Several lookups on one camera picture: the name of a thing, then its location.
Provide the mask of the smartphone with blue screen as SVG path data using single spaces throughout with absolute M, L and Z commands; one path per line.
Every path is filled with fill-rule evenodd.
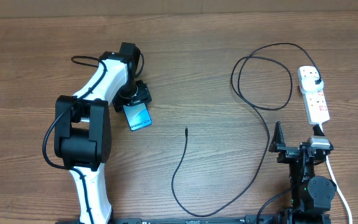
M 152 118 L 145 103 L 124 106 L 124 113 L 131 131 L 137 131 L 152 124 Z

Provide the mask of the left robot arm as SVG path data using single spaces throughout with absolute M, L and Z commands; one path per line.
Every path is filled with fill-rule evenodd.
M 131 131 L 152 124 L 147 104 L 152 97 L 139 79 L 144 56 L 132 43 L 123 42 L 118 52 L 96 58 L 96 72 L 72 96 L 61 95 L 55 103 L 55 120 L 47 134 L 54 135 L 55 155 L 61 169 L 72 175 L 81 213 L 77 223 L 113 223 L 104 168 L 112 149 L 110 107 L 124 113 Z

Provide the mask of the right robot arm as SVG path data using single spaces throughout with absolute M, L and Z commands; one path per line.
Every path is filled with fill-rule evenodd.
M 288 147 L 281 122 L 276 122 L 270 152 L 278 154 L 277 162 L 289 165 L 291 206 L 279 211 L 277 223 L 330 223 L 326 213 L 337 191 L 333 180 L 316 175 L 314 167 L 326 162 L 334 147 L 321 128 L 297 147 Z

